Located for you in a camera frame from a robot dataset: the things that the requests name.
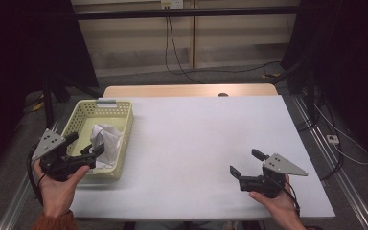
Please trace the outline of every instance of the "green plastic basket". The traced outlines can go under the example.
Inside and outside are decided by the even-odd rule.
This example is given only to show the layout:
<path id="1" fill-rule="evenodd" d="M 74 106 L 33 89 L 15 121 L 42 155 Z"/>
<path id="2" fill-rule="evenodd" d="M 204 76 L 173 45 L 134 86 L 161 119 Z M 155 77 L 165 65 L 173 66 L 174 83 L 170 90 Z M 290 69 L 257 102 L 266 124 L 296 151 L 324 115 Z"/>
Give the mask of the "green plastic basket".
<path id="1" fill-rule="evenodd" d="M 81 155 L 81 150 L 91 144 L 92 126 L 108 124 L 123 133 L 123 140 L 118 148 L 116 162 L 110 169 L 92 169 L 85 178 L 113 178 L 119 179 L 127 154 L 127 144 L 133 124 L 131 102 L 116 102 L 115 100 L 82 100 L 79 101 L 65 126 L 62 136 L 76 131 L 79 139 L 67 148 L 71 156 Z"/>

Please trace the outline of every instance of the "hand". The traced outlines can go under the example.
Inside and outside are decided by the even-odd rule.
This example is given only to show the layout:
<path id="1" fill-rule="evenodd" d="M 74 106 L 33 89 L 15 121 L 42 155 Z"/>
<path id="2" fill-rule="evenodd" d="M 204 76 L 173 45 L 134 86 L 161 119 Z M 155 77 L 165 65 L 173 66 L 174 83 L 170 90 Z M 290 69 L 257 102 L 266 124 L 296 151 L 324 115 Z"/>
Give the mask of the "hand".
<path id="1" fill-rule="evenodd" d="M 289 185 L 286 183 L 286 189 L 290 192 Z M 294 202 L 284 192 L 281 191 L 275 198 L 267 198 L 263 194 L 250 192 L 250 197 L 254 198 L 270 212 L 276 222 L 285 229 L 306 229 L 301 223 L 295 212 Z"/>
<path id="2" fill-rule="evenodd" d="M 88 170 L 89 166 L 82 166 L 64 182 L 56 181 L 48 175 L 41 179 L 39 186 L 43 196 L 43 213 L 46 217 L 57 218 L 70 212 L 77 184 Z M 40 168 L 40 160 L 34 163 L 34 171 L 38 179 L 44 175 Z"/>

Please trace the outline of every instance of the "cable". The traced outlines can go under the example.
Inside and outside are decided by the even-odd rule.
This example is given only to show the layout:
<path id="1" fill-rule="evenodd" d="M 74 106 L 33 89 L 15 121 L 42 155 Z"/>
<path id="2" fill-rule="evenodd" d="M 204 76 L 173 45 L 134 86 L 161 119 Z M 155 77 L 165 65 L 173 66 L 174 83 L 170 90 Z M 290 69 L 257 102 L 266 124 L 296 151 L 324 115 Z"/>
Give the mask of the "cable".
<path id="1" fill-rule="evenodd" d="M 298 217 L 300 217 L 300 205 L 297 202 L 297 196 L 295 195 L 294 189 L 292 188 L 292 186 L 288 183 L 288 181 L 285 180 L 285 182 L 289 185 L 290 189 L 292 190 L 292 192 L 294 193 L 294 196 L 281 184 L 279 184 L 276 180 L 270 178 L 270 177 L 266 177 L 268 180 L 270 180 L 271 183 L 275 184 L 277 187 L 281 188 L 283 190 L 283 192 L 285 192 L 285 194 L 294 202 L 295 204 L 295 212 L 297 213 Z"/>
<path id="2" fill-rule="evenodd" d="M 25 105 L 23 106 L 23 108 L 27 108 L 27 107 L 29 107 L 30 105 L 32 105 L 32 104 L 34 104 L 34 103 L 36 103 L 36 102 L 40 99 L 40 97 L 41 97 L 42 95 L 43 95 L 43 92 L 39 93 L 36 99 L 33 99 L 30 103 L 25 104 Z"/>
<path id="3" fill-rule="evenodd" d="M 333 127 L 336 131 L 338 131 L 340 134 L 342 134 L 342 135 L 344 135 L 346 138 L 348 138 L 350 141 L 352 141 L 353 143 L 355 143 L 359 148 L 361 148 L 364 152 L 366 152 L 367 154 L 368 154 L 368 152 L 367 152 L 367 150 L 364 148 L 364 147 L 362 147 L 360 144 L 358 144 L 354 139 L 352 139 L 352 138 L 350 138 L 347 134 L 345 134 L 344 132 L 342 132 L 341 130 L 339 130 L 337 127 L 335 127 L 326 117 L 325 117 L 325 115 L 319 110 L 319 108 L 317 107 L 317 106 L 315 106 L 316 107 L 316 109 L 318 110 L 318 112 L 321 114 L 321 116 L 325 119 L 325 121 L 327 121 L 330 125 L 331 125 L 331 127 Z"/>
<path id="4" fill-rule="evenodd" d="M 322 107 L 322 105 L 324 104 L 324 99 L 323 99 L 322 96 L 318 98 L 317 104 L 318 104 L 319 107 Z M 310 122 L 309 126 L 302 127 L 303 124 L 306 124 L 310 120 L 310 119 L 307 119 L 303 123 L 300 123 L 299 125 L 297 125 L 295 128 L 297 129 L 298 132 L 307 130 L 309 128 L 315 127 L 316 124 L 318 124 L 319 119 L 320 119 L 319 114 L 314 114 L 314 120 Z"/>
<path id="5" fill-rule="evenodd" d="M 29 182 L 31 183 L 34 194 L 36 198 L 38 199 L 38 202 L 40 202 L 40 204 L 43 205 L 43 197 L 41 195 L 40 189 L 35 184 L 35 178 L 32 172 L 32 164 L 33 164 L 32 157 L 35 154 L 35 149 L 37 148 L 37 145 L 38 145 L 38 142 L 35 143 L 32 146 L 32 148 L 29 150 L 28 159 L 27 159 L 27 171 L 28 171 Z"/>
<path id="6" fill-rule="evenodd" d="M 263 66 L 263 73 L 264 73 L 264 80 L 263 83 L 267 82 L 268 76 L 267 76 L 267 72 L 265 71 L 265 66 Z"/>
<path id="7" fill-rule="evenodd" d="M 332 112 L 331 112 L 330 108 L 328 107 L 327 103 L 325 102 L 325 94 L 324 94 L 324 92 L 322 91 L 322 92 L 320 93 L 320 95 L 321 95 L 321 96 L 319 97 L 319 100 L 318 100 L 319 107 L 318 107 L 318 105 L 315 105 L 316 110 L 320 111 L 320 110 L 321 110 L 321 109 L 320 109 L 320 107 L 322 107 L 322 105 L 325 105 L 325 106 L 327 107 L 327 109 L 328 109 L 328 111 L 329 111 L 330 115 L 331 115 L 331 119 L 332 119 L 332 121 L 333 121 L 333 126 L 334 126 L 334 127 L 336 127 L 336 124 L 335 124 L 335 122 L 334 122 L 334 115 L 332 114 Z M 331 129 L 329 128 L 328 123 L 326 123 L 326 125 L 327 125 L 327 127 L 328 127 L 328 129 L 329 129 L 330 133 L 333 133 L 333 132 L 331 131 Z M 344 163 L 344 155 L 342 155 L 342 154 L 338 153 L 338 159 L 337 159 L 337 162 L 336 162 L 336 164 L 335 164 L 334 168 L 333 168 L 333 169 L 331 170 L 331 172 L 330 172 L 330 173 L 328 173 L 326 176 L 324 176 L 324 177 L 320 178 L 320 180 L 322 181 L 322 180 L 326 180 L 326 179 L 330 178 L 332 175 L 334 175 L 336 172 L 338 172 L 338 171 L 342 168 L 343 163 Z"/>
<path id="8" fill-rule="evenodd" d="M 166 64 L 166 67 L 167 67 L 168 71 L 170 73 L 174 74 L 174 75 L 186 75 L 186 77 L 189 78 L 187 76 L 187 74 L 190 74 L 190 73 L 208 73 L 208 72 L 212 72 L 212 73 L 231 73 L 231 74 L 237 74 L 237 73 L 244 73 L 244 72 L 250 72 L 250 71 L 258 70 L 258 69 L 261 69 L 261 68 L 265 68 L 269 64 L 280 63 L 281 62 L 279 60 L 274 60 L 274 61 L 267 62 L 267 63 L 265 63 L 265 64 L 263 64 L 261 66 L 254 67 L 254 68 L 251 68 L 251 69 L 245 69 L 245 70 L 191 70 L 191 71 L 184 71 L 183 68 L 181 67 L 181 63 L 180 63 L 180 60 L 178 58 L 178 54 L 177 54 L 176 47 L 175 47 L 175 42 L 174 42 L 174 38 L 173 38 L 172 22 L 171 22 L 171 20 L 170 20 L 169 17 L 166 17 L 166 20 L 167 20 L 167 42 L 166 42 L 167 44 L 166 44 L 166 51 L 165 51 L 165 64 Z M 180 70 L 181 70 L 181 72 L 179 72 L 179 73 L 173 72 L 169 68 L 169 65 L 167 63 L 167 51 L 168 51 L 168 48 L 169 48 L 169 32 L 168 32 L 169 25 L 170 25 L 170 31 L 171 31 L 172 46 L 174 48 L 174 54 L 175 54 L 175 57 L 177 59 L 178 66 L 180 67 Z"/>
<path id="9" fill-rule="evenodd" d="M 333 146 L 335 147 L 335 149 L 342 155 L 344 155 L 346 158 L 350 159 L 351 161 L 354 161 L 356 163 L 358 163 L 359 165 L 368 165 L 368 162 L 360 162 L 360 161 L 357 161 L 355 160 L 354 158 L 346 155 L 345 153 L 343 153 L 341 150 L 339 150 L 337 147 L 336 147 L 336 144 L 333 144 Z"/>
<path id="10" fill-rule="evenodd" d="M 41 180 L 42 180 L 45 176 L 46 176 L 46 173 L 45 173 L 45 174 L 43 174 L 43 175 L 40 177 L 40 179 L 38 180 L 38 182 L 37 182 L 37 187 L 38 187 L 38 188 L 40 188 L 40 182 L 41 182 Z"/>
<path id="11" fill-rule="evenodd" d="M 170 24 L 170 35 L 172 37 L 172 46 L 174 47 L 174 53 L 175 53 L 175 57 L 177 59 L 177 62 L 178 62 L 178 66 L 180 67 L 180 70 L 182 72 L 182 74 L 185 75 L 185 77 L 187 77 L 187 79 L 191 80 L 191 81 L 195 81 L 197 83 L 201 83 L 201 84 L 204 84 L 204 82 L 201 82 L 199 80 L 195 80 L 195 79 L 192 79 L 190 78 L 190 76 L 187 75 L 187 73 L 183 70 L 183 68 L 181 67 L 181 63 L 180 63 L 180 59 L 178 58 L 178 54 L 177 54 L 177 51 L 175 49 L 175 42 L 174 42 L 174 38 L 173 38 L 173 27 L 172 27 L 172 22 L 170 20 L 169 17 L 166 17 L 166 25 L 167 25 L 167 37 L 166 37 L 166 40 L 167 40 L 167 44 L 166 44 L 166 55 L 165 55 L 165 61 L 166 61 L 166 66 L 167 66 L 167 69 L 169 70 L 170 73 L 172 73 L 172 71 L 170 70 L 168 64 L 167 64 L 167 51 L 169 49 L 169 24 Z"/>

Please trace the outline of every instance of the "sleeve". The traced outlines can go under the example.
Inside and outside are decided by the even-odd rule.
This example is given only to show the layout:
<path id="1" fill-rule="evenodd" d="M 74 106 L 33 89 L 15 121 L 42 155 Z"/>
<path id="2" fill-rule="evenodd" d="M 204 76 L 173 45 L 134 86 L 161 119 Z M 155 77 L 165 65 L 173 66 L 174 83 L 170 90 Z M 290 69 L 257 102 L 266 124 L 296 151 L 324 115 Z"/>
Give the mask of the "sleeve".
<path id="1" fill-rule="evenodd" d="M 52 230 L 52 229 L 77 230 L 79 229 L 79 227 L 77 226 L 72 211 L 58 218 L 46 217 L 44 216 L 44 214 L 41 214 L 32 227 L 32 230 Z"/>

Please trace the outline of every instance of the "table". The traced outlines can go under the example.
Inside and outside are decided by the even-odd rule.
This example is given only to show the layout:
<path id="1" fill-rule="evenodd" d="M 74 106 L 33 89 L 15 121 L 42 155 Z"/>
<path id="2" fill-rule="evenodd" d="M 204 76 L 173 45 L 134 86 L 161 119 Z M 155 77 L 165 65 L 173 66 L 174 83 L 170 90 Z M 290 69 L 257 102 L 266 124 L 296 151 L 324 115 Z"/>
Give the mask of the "table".
<path id="1" fill-rule="evenodd" d="M 219 93 L 229 97 L 216 97 Z M 278 152 L 309 173 L 307 177 L 291 177 L 303 207 L 302 218 L 334 217 L 283 99 L 273 85 L 112 86 L 104 96 L 132 101 L 135 120 L 126 161 L 118 181 L 82 181 L 71 207 L 77 218 L 269 218 L 268 211 L 241 192 L 238 181 L 229 173 L 231 164 L 245 175 L 262 173 L 262 162 L 250 155 L 252 148 L 270 155 Z M 167 116 L 160 118 L 159 111 L 169 110 Z"/>

